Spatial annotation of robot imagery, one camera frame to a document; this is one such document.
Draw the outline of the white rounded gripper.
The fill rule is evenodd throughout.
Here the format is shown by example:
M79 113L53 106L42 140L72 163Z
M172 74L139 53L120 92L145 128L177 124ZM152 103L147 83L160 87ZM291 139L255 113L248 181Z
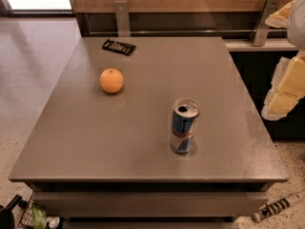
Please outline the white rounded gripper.
M305 49L305 0L293 0L270 14L265 24L287 29L288 41L301 50ZM277 63L267 92L261 116L278 121L305 97L305 53L299 52L292 59L281 57Z

